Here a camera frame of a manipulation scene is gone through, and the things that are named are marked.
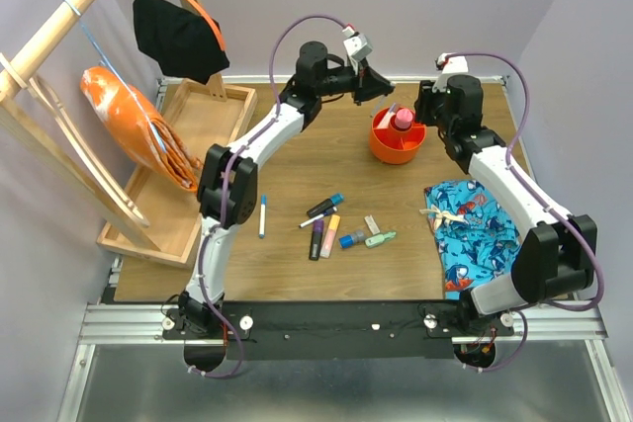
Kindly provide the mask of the pink cap glue stick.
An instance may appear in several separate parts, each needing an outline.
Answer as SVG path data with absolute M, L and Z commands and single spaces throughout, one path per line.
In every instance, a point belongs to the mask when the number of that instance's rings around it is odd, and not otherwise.
M 394 115 L 394 128 L 398 130 L 408 130 L 410 129 L 413 121 L 414 114 L 410 109 L 398 109 Z

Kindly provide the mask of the brown cap white marker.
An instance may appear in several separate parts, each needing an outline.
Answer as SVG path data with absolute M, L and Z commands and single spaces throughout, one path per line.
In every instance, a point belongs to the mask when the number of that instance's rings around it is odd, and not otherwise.
M 385 112 L 383 118 L 381 119 L 381 121 L 378 124 L 378 129 L 384 129 L 387 128 L 390 124 L 390 121 L 392 119 L 392 117 L 394 116 L 394 114 L 397 112 L 399 108 L 399 105 L 397 103 L 393 103 Z

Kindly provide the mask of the orange round organizer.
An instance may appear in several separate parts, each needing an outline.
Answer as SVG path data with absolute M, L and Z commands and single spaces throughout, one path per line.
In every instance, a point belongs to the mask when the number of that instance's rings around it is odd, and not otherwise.
M 406 164 L 414 159 L 426 138 L 426 126 L 414 121 L 408 130 L 394 128 L 392 117 L 387 128 L 378 129 L 378 124 L 387 109 L 379 111 L 371 122 L 369 148 L 381 162 L 390 165 Z

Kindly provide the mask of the blue cap black highlighter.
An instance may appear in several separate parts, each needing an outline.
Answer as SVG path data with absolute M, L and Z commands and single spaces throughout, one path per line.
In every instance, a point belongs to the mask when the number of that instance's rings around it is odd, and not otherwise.
M 315 216 L 317 216 L 317 215 L 329 210 L 330 208 L 337 206 L 343 200 L 344 200 L 343 195 L 340 194 L 340 193 L 336 193 L 336 194 L 330 196 L 329 198 L 321 201 L 320 203 L 318 203 L 317 205 L 313 206 L 312 208 L 310 208 L 307 211 L 307 216 L 309 218 L 315 217 Z

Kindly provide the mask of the blue cap white marker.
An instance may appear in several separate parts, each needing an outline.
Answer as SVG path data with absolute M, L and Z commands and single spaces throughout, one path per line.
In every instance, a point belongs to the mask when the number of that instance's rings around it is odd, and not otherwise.
M 266 235 L 266 211 L 267 211 L 267 197 L 261 195 L 260 209 L 259 209 L 259 222 L 258 222 L 258 237 L 264 238 Z

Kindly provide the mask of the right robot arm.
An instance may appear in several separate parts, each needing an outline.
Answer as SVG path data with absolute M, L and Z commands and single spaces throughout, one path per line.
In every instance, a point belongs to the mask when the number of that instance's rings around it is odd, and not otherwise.
M 521 246 L 510 271 L 460 293 L 455 322 L 475 335 L 491 315 L 532 304 L 560 306 L 560 295 L 596 287 L 603 275 L 595 247 L 597 225 L 553 202 L 513 159 L 509 146 L 483 126 L 484 91 L 479 79 L 461 73 L 445 82 L 423 80 L 415 119 L 436 127 L 447 155 L 491 192 L 518 230 Z

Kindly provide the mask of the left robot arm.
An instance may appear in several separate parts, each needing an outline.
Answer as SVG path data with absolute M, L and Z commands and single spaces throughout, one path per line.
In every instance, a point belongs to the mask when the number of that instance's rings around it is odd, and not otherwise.
M 257 208 L 263 165 L 315 120 L 323 98 L 348 94 L 360 105 L 394 91 L 370 66 L 368 41 L 357 35 L 343 45 L 346 56 L 339 58 L 322 42 L 304 43 L 295 73 L 268 115 L 240 139 L 209 148 L 197 192 L 200 247 L 191 279 L 178 298 L 180 314 L 195 336 L 210 337 L 224 323 L 218 304 L 225 294 L 229 254 L 237 232 Z

